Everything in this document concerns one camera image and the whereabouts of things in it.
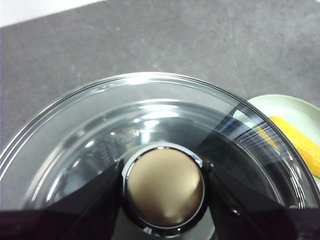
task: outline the gray countertop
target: gray countertop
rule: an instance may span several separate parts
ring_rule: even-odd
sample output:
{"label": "gray countertop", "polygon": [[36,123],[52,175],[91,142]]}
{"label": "gray countertop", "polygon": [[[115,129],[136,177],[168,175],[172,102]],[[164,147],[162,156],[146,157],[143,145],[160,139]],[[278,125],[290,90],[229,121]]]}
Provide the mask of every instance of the gray countertop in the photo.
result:
{"label": "gray countertop", "polygon": [[149,71],[320,107],[320,3],[108,0],[1,28],[1,148],[66,92]]}

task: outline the round knob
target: round knob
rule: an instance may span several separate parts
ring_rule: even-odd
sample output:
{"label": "round knob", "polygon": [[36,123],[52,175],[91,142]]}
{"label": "round knob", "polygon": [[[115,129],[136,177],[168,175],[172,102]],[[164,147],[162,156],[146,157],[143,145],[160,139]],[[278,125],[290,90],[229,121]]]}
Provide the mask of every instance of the round knob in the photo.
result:
{"label": "round knob", "polygon": [[129,202],[144,221],[174,227],[200,209],[204,180],[195,161],[184,152],[172,148],[148,151],[129,171]]}

